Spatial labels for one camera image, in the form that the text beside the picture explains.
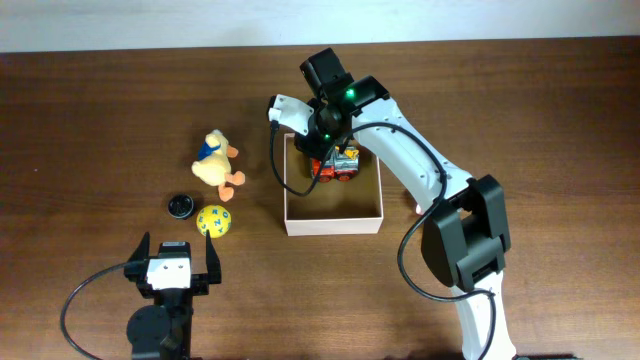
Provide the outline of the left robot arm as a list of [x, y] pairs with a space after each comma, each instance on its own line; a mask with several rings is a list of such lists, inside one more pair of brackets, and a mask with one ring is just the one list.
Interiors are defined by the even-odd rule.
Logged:
[[151, 256], [146, 233], [125, 266], [124, 276], [141, 296], [151, 299], [130, 317], [126, 335], [133, 359], [184, 360], [191, 357], [193, 299], [222, 282], [221, 264], [209, 232], [205, 233], [206, 271], [192, 272], [191, 246], [163, 242]]

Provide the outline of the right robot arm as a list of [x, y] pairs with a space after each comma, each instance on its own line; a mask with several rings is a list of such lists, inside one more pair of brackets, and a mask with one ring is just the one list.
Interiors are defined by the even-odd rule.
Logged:
[[422, 208], [408, 230], [422, 233], [428, 269], [450, 288], [467, 359], [512, 359], [501, 288], [511, 238], [498, 181], [472, 176], [442, 156], [409, 123], [390, 93], [372, 76], [353, 79], [327, 48], [300, 70], [314, 97], [296, 135], [304, 154], [326, 161], [350, 140], [377, 156]]

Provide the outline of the red grey toy truck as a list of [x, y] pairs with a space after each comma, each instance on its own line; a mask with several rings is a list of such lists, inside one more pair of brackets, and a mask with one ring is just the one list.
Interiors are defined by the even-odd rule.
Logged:
[[347, 182], [359, 173], [359, 150], [349, 145], [341, 152], [340, 147], [336, 146], [323, 168], [320, 168], [321, 161], [314, 158], [310, 159], [310, 165], [311, 177], [320, 174], [319, 181], [322, 183], [331, 180]]

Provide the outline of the yellow plush duck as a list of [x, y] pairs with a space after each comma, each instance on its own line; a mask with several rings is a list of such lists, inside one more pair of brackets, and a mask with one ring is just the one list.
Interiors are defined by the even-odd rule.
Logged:
[[214, 129], [205, 136], [191, 171], [204, 183], [215, 187], [221, 201], [228, 202], [234, 197], [234, 186], [246, 182], [246, 175], [242, 171], [232, 170], [230, 159], [238, 155], [239, 150], [229, 143], [223, 132]]

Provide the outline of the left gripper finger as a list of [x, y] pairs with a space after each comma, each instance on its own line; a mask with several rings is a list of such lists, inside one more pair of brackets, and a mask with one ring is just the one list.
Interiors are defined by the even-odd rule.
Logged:
[[140, 243], [129, 257], [129, 262], [143, 261], [149, 256], [150, 233], [145, 232]]
[[214, 248], [210, 231], [205, 233], [206, 242], [206, 267], [209, 284], [220, 284], [222, 282], [221, 263]]

